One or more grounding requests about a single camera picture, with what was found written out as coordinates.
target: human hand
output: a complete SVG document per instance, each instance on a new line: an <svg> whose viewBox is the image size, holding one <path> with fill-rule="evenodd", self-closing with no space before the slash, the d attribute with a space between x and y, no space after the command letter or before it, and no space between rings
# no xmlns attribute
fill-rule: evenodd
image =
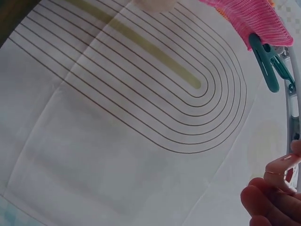
<svg viewBox="0 0 301 226"><path fill-rule="evenodd" d="M301 141L292 150L300 153ZM241 202L252 217L250 226L301 226L301 194L287 195L262 178L251 180Z"/></svg>

